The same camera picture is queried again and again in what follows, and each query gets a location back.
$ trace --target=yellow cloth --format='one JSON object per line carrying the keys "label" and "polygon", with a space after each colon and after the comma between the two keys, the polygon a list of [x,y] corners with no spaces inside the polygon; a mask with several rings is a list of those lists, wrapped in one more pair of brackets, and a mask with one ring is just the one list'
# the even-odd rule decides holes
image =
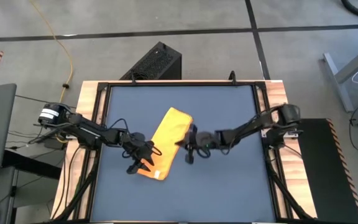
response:
{"label": "yellow cloth", "polygon": [[179,149],[175,143],[183,140],[192,122],[193,118],[190,115],[170,108],[152,138],[154,146],[161,151],[162,155],[152,154],[154,166],[142,159],[151,171],[139,169],[137,173],[157,180],[165,179]]}

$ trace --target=concrete floor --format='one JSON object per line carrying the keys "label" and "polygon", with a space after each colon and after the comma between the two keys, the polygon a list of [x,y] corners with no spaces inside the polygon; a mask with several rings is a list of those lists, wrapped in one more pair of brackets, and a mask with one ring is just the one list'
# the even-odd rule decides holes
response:
{"label": "concrete floor", "polygon": [[[250,28],[251,24],[243,0],[39,0],[36,3],[58,35]],[[251,0],[251,3],[258,27],[358,24],[358,17],[347,12],[338,0]],[[0,37],[36,35],[49,33],[28,0],[0,0]],[[358,29],[259,35],[271,79],[284,80],[288,99],[300,106],[303,117],[334,121],[358,189],[358,152],[349,141],[349,114],[333,92],[320,61],[323,53],[330,52],[337,66],[343,67],[358,54]],[[231,70],[240,79],[264,78],[251,32],[64,40],[75,68],[64,103],[76,105],[84,80],[120,78],[158,41],[183,54],[183,79],[226,79]],[[70,67],[56,42],[0,42],[0,50],[4,51],[0,84],[16,83],[19,95],[58,100]],[[358,86],[348,85],[358,104]],[[10,129],[38,133],[39,129],[32,124],[43,105],[16,98]],[[10,136],[9,140],[23,139]],[[354,141],[358,145],[358,128],[354,130]],[[33,145],[19,152],[32,156],[48,149]],[[40,160],[56,164],[62,156],[62,152],[54,152]],[[33,178],[21,173],[19,185]],[[46,203],[53,198],[56,188],[57,181],[41,179],[20,189],[16,204],[34,205],[18,209],[16,223],[47,220]]]}

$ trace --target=black box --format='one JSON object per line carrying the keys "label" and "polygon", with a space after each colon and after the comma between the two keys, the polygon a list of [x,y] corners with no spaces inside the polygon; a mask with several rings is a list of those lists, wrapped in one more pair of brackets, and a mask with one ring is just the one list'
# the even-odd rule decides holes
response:
{"label": "black box", "polygon": [[158,42],[120,80],[181,80],[181,53]]}

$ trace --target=blue table surface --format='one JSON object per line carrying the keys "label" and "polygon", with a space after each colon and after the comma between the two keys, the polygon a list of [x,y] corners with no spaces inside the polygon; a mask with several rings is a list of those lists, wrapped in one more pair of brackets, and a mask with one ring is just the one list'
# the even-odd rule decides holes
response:
{"label": "blue table surface", "polygon": [[[170,107],[193,117],[199,131],[236,128],[256,114],[250,86],[113,87],[107,126],[126,119],[131,132],[151,139]],[[124,128],[122,123],[116,127]],[[185,162],[180,149],[163,181],[126,174],[123,149],[102,148],[92,222],[274,222],[260,134],[209,159]]]}

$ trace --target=yellow cable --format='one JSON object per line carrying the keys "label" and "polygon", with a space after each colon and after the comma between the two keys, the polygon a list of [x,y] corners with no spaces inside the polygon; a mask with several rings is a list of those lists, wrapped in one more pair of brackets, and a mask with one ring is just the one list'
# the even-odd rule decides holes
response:
{"label": "yellow cable", "polygon": [[[47,24],[48,28],[49,28],[49,31],[50,33],[53,35],[53,38],[58,42],[58,44],[60,44],[60,46],[63,47],[63,50],[66,52],[67,54],[67,57],[68,59],[70,60],[70,75],[68,76],[68,79],[66,81],[66,85],[70,82],[70,80],[72,79],[73,77],[73,60],[71,59],[71,55],[70,53],[68,53],[66,47],[58,40],[56,39],[56,35],[55,33],[53,32],[53,29],[52,27],[50,27],[50,24],[48,22],[48,20],[44,17],[44,15],[42,14],[42,12],[38,9],[38,7],[34,4],[33,0],[29,0],[31,5],[34,6],[34,9],[37,10],[38,14],[40,14],[41,18],[45,21],[45,23]],[[59,100],[59,103],[61,103],[63,101],[63,96],[65,94],[65,91],[66,91],[66,88],[63,87],[63,90],[62,90],[62,94],[60,95],[60,100]]]}
{"label": "yellow cable", "polygon": [[62,144],[68,143],[68,140],[61,140],[61,139],[57,136],[57,134],[55,135],[55,137],[56,137],[56,140],[57,140],[58,142],[62,143]]}

